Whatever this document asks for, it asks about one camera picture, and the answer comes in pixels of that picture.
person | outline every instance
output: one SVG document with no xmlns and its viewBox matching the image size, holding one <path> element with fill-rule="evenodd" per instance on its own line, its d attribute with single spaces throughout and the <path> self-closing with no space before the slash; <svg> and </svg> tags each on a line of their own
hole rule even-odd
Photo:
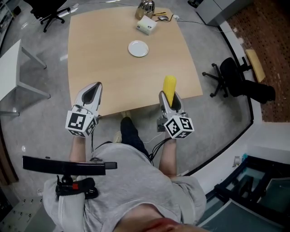
<svg viewBox="0 0 290 232">
<path fill-rule="evenodd" d="M 107 170 L 105 176 L 93 176 L 99 196 L 85 201 L 84 231 L 204 231 L 194 224 L 204 213 L 205 194 L 194 177 L 177 176 L 176 140 L 164 144 L 158 169 L 150 162 L 130 112 L 122 115 L 121 132 L 114 142 L 99 146 L 92 154 L 92 160 L 117 162 L 118 168 Z M 73 138 L 69 159 L 86 162 L 84 138 Z M 43 202 L 48 215 L 61 225 L 55 187 L 55 179 L 46 181 Z"/>
</svg>

gray t-shirt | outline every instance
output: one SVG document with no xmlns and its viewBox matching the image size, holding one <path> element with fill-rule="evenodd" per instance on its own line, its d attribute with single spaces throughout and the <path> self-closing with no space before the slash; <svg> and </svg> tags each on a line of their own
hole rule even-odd
<svg viewBox="0 0 290 232">
<path fill-rule="evenodd" d="M 112 232 L 126 212 L 143 203 L 154 205 L 161 215 L 177 222 L 195 224 L 203 215 L 206 198 L 194 177 L 170 179 L 143 153 L 120 143 L 102 145 L 93 157 L 117 162 L 118 169 L 93 176 L 99 196 L 85 200 L 85 232 Z M 56 179 L 45 182 L 43 200 L 49 216 L 60 225 L 55 187 Z"/>
</svg>

